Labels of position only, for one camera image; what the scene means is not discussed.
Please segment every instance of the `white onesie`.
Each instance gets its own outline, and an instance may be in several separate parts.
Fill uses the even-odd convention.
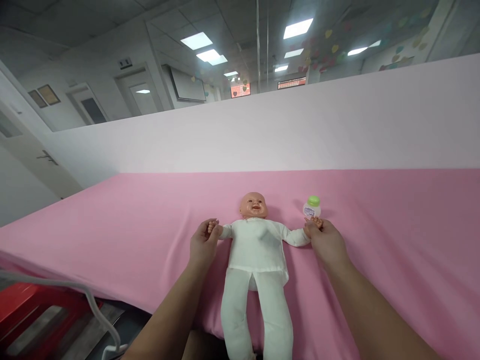
[[[258,291],[264,321],[264,360],[292,358],[293,329],[283,286],[289,279],[282,240],[294,247],[308,244],[303,229],[251,217],[223,225],[220,239],[232,238],[221,303],[221,323],[230,360],[252,359],[247,324],[248,290]]]

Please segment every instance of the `doll head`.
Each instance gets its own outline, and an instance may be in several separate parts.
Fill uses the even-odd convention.
[[[249,192],[241,200],[240,214],[244,219],[262,218],[269,215],[269,209],[265,203],[265,198],[261,193]]]

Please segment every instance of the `fluorescent light panel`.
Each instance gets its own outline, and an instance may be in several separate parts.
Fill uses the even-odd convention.
[[[361,47],[359,49],[355,49],[355,50],[352,50],[352,51],[349,51],[348,52],[348,56],[352,56],[352,55],[357,55],[357,54],[360,54],[361,52],[364,52],[365,50],[367,50],[368,47]]]
[[[186,37],[180,41],[192,50],[197,50],[213,44],[213,42],[207,35],[205,35],[204,32],[199,32],[198,34]]]
[[[279,66],[275,69],[275,72],[284,71],[284,70],[287,70],[288,68],[289,68],[288,65]]]
[[[298,50],[293,50],[293,51],[286,52],[284,59],[300,55],[302,53],[302,51],[303,51],[303,49],[301,48],[301,49],[298,49]]]
[[[205,51],[205,52],[201,52],[201,53],[197,54],[196,56],[199,57],[204,62],[210,62],[210,61],[216,60],[220,57],[219,53],[216,52],[214,49],[208,50],[208,51]]]
[[[288,25],[285,28],[285,33],[283,34],[284,39],[293,38],[294,36],[305,34],[308,30],[314,18],[300,21],[292,25]]]
[[[218,65],[218,64],[226,63],[227,61],[228,61],[228,60],[227,60],[227,58],[226,58],[225,56],[220,55],[219,58],[217,58],[217,59],[215,59],[215,60],[210,60],[209,63],[210,63],[210,65],[215,66],[215,65]]]
[[[369,48],[374,48],[374,47],[380,46],[381,42],[382,42],[382,40],[375,41],[372,45],[369,46]]]

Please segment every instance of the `red stool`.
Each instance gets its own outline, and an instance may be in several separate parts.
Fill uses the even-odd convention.
[[[66,318],[59,323],[39,347],[23,356],[6,356],[8,347],[45,310],[58,306],[68,310]],[[59,345],[75,322],[90,313],[84,295],[71,290],[19,282],[0,292],[0,357],[2,359],[43,360]]]

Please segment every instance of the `door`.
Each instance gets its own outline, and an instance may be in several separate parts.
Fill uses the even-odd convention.
[[[163,111],[157,89],[146,67],[123,74],[115,82],[134,117]]]
[[[59,198],[80,192],[82,187],[22,124],[21,115],[0,98],[0,144]]]
[[[87,125],[107,122],[107,116],[88,85],[81,85],[66,95]]]

